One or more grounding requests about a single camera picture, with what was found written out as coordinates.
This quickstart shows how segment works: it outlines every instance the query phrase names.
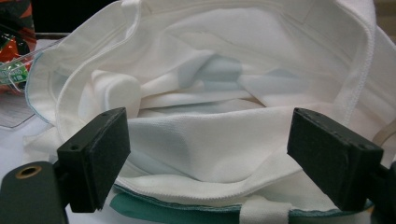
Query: green object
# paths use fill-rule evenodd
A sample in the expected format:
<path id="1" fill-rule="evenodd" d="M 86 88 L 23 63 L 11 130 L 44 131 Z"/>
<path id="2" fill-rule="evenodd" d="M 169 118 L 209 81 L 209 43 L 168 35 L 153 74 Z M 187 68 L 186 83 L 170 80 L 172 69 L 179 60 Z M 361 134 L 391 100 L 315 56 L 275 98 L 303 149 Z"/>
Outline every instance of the green object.
<path id="1" fill-rule="evenodd" d="M 26 81 L 29 71 L 21 62 L 15 62 L 0 67 L 0 85 L 11 85 Z"/>

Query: black clamp jaw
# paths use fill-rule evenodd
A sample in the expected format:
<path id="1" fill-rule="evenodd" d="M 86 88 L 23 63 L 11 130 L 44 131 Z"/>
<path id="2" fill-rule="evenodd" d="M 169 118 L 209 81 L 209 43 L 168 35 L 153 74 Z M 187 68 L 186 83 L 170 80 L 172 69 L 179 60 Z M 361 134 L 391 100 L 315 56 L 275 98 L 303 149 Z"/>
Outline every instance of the black clamp jaw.
<path id="1" fill-rule="evenodd" d="M 396 162 L 383 149 L 318 112 L 295 108 L 288 154 L 342 211 L 375 205 L 372 223 L 396 223 Z"/>
<path id="2" fill-rule="evenodd" d="M 75 213 L 102 209 L 130 154 L 125 108 L 98 115 L 57 153 L 54 164 L 32 162 L 4 177 L 0 223 L 68 223 L 68 204 Z"/>

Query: white strap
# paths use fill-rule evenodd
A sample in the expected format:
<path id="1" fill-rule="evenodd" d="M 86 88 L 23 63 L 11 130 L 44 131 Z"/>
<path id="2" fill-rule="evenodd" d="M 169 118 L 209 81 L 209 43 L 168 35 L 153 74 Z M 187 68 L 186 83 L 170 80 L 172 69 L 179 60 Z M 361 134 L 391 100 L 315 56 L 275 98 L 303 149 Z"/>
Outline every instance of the white strap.
<path id="1" fill-rule="evenodd" d="M 396 119 L 390 124 L 381 129 L 373 138 L 373 142 L 378 146 L 382 145 L 394 134 L 396 134 Z"/>
<path id="2" fill-rule="evenodd" d="M 290 203 L 275 203 L 257 195 L 251 196 L 241 208 L 240 224 L 288 224 Z"/>

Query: white fabric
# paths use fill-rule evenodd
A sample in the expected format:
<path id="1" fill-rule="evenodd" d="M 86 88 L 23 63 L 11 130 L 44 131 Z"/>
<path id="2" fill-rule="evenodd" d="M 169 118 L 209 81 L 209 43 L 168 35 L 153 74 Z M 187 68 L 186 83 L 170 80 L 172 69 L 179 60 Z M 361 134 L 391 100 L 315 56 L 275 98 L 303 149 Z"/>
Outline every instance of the white fabric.
<path id="1" fill-rule="evenodd" d="M 269 202 L 261 196 L 251 196 L 241 207 L 240 224 L 288 224 L 290 203 Z"/>
<path id="2" fill-rule="evenodd" d="M 115 2 L 35 61 L 27 100 L 53 127 L 26 150 L 54 154 L 95 115 L 126 106 L 125 188 L 173 203 L 257 193 L 332 210 L 286 154 L 292 110 L 369 139 L 396 117 L 396 49 L 374 12 L 369 0 Z"/>

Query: teal trim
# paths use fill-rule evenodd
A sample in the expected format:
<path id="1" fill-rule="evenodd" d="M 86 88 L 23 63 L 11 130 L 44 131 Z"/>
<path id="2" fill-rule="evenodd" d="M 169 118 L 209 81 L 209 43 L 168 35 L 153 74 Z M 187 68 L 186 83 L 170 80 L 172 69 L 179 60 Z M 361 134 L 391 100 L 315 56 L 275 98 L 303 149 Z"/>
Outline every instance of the teal trim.
<path id="1" fill-rule="evenodd" d="M 239 222 L 239 211 L 224 213 L 219 211 L 182 209 L 182 206 L 174 205 L 161 206 L 126 192 L 118 194 L 110 203 L 110 207 L 124 216 L 161 223 L 234 224 Z"/>
<path id="2" fill-rule="evenodd" d="M 115 185 L 115 187 L 122 190 L 123 193 L 114 197 L 110 203 L 110 207 L 127 217 L 175 224 L 239 223 L 241 205 L 210 207 L 167 203 L 146 195 L 138 194 L 118 185 Z M 373 203 L 367 201 L 363 210 L 371 206 L 373 206 Z M 293 209 L 289 212 L 289 217 L 344 217 L 359 212 L 361 211 L 343 212 L 339 209 L 332 209 L 323 212 Z"/>

